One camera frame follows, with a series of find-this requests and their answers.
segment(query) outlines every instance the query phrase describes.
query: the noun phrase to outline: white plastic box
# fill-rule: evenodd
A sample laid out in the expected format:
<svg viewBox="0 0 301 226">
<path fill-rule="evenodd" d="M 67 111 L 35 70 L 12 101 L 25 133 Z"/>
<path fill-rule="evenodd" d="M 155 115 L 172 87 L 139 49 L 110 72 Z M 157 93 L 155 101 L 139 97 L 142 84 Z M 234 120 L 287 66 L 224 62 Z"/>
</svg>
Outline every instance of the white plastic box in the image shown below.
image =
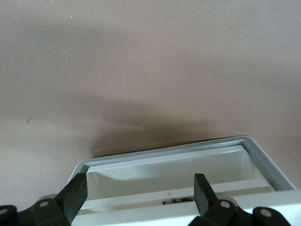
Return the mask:
<svg viewBox="0 0 301 226">
<path fill-rule="evenodd" d="M 80 163 L 72 176 L 83 171 L 88 198 L 74 226 L 188 225 L 198 216 L 195 202 L 163 202 L 193 198 L 195 173 L 205 174 L 218 196 L 234 197 L 246 211 L 259 205 L 278 207 L 292 225 L 301 222 L 300 191 L 249 137 L 91 159 Z M 271 203 L 269 197 L 278 194 L 287 198 Z M 300 214 L 294 218 L 284 206 L 294 206 Z"/>
</svg>

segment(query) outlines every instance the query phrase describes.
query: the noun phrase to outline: beige wall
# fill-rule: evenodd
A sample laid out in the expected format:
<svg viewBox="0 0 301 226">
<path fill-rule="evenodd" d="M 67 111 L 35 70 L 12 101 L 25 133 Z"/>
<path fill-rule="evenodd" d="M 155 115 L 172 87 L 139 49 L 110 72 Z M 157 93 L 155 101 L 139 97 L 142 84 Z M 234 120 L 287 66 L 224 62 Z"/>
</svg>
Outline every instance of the beige wall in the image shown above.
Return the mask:
<svg viewBox="0 0 301 226">
<path fill-rule="evenodd" d="M 301 188 L 300 12 L 1 0 L 1 204 L 57 193 L 83 159 L 240 134 Z"/>
</svg>

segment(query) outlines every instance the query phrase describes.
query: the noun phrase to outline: clamp jaw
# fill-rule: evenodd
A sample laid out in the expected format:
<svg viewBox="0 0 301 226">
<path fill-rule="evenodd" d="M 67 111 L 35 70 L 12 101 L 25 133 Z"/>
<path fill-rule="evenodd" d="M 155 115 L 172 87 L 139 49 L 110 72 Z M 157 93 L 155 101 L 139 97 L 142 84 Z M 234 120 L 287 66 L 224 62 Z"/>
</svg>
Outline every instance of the clamp jaw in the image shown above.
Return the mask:
<svg viewBox="0 0 301 226">
<path fill-rule="evenodd" d="M 204 174 L 195 174 L 194 198 L 200 216 L 189 226 L 290 226 L 276 210 L 257 207 L 249 214 L 219 200 Z M 54 199 L 38 201 L 21 212 L 15 206 L 0 206 L 0 226 L 71 226 L 86 199 L 87 177 L 78 173 Z"/>
</svg>

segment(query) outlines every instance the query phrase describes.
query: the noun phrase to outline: gray surface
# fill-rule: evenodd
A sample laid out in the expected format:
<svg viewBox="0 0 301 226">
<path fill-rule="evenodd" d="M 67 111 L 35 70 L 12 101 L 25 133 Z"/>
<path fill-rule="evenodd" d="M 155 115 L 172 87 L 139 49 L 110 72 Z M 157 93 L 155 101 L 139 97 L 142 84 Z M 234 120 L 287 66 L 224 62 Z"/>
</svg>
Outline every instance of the gray surface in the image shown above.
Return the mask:
<svg viewBox="0 0 301 226">
<path fill-rule="evenodd" d="M 91 157 L 240 134 L 301 188 L 300 12 L 0 0 L 1 202 L 57 193 Z"/>
</svg>

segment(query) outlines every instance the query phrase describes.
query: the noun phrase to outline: metal rivet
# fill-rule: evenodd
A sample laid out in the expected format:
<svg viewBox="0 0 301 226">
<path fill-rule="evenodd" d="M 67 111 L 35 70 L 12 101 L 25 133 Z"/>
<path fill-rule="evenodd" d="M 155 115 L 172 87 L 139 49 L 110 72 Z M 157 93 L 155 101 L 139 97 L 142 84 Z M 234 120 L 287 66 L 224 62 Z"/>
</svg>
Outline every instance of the metal rivet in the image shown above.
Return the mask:
<svg viewBox="0 0 301 226">
<path fill-rule="evenodd" d="M 261 209 L 260 213 L 262 215 L 264 215 L 265 217 L 269 217 L 270 218 L 272 216 L 272 213 L 269 210 L 267 210 L 267 209 Z"/>
<path fill-rule="evenodd" d="M 8 211 L 8 209 L 2 209 L 2 210 L 0 210 L 0 215 L 2 215 L 2 214 L 6 214 L 6 213 L 7 213 L 7 211 Z"/>
<path fill-rule="evenodd" d="M 41 203 L 40 203 L 40 207 L 48 206 L 48 204 L 49 204 L 48 202 L 41 202 Z"/>
<path fill-rule="evenodd" d="M 226 201 L 222 201 L 221 206 L 224 207 L 224 208 L 230 208 L 230 203 L 228 203 Z"/>
</svg>

